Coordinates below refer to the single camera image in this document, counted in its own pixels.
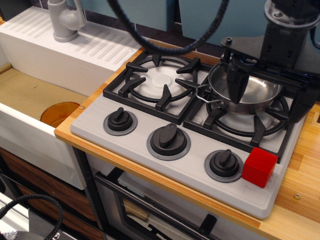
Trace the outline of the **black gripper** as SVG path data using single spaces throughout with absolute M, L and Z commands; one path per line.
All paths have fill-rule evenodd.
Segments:
M 307 42 L 308 30 L 281 29 L 269 24 L 265 34 L 257 37 L 225 37 L 221 44 L 227 50 L 256 60 L 259 66 L 277 71 L 305 75 L 309 81 L 293 80 L 296 88 L 288 123 L 298 123 L 320 99 L 320 55 Z M 229 99 L 238 104 L 242 99 L 249 75 L 238 58 L 232 58 L 226 69 Z

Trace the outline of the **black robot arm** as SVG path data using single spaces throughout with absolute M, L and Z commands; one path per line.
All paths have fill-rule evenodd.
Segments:
M 233 103 L 245 92 L 249 76 L 295 91 L 286 116 L 298 123 L 320 99 L 320 55 L 308 44 L 320 22 L 318 0 L 268 0 L 268 21 L 260 37 L 224 38 L 220 65 Z

